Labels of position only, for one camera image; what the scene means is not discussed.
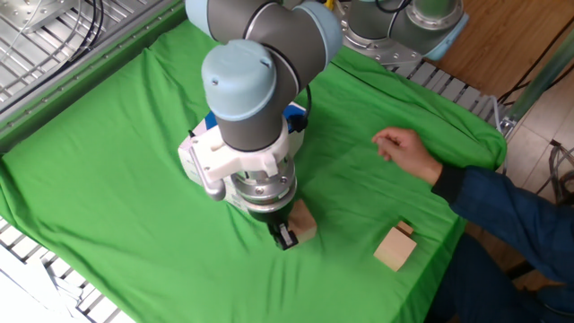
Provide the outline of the person's right hand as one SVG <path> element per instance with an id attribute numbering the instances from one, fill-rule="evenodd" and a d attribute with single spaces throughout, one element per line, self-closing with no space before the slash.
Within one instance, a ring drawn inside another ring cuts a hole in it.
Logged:
<path id="1" fill-rule="evenodd" d="M 377 132 L 372 142 L 378 146 L 378 154 L 386 161 L 434 186 L 443 166 L 427 151 L 419 135 L 412 129 L 386 127 Z"/>

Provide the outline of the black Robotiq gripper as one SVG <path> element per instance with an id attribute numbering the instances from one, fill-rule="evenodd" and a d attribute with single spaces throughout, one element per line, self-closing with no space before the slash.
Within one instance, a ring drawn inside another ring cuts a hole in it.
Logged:
<path id="1" fill-rule="evenodd" d="M 290 201 L 284 205 L 257 205 L 255 208 L 248 209 L 248 213 L 254 219 L 268 224 L 268 230 L 281 250 L 290 249 L 299 243 L 295 233 L 290 231 L 286 225 L 293 205 L 294 202 Z"/>

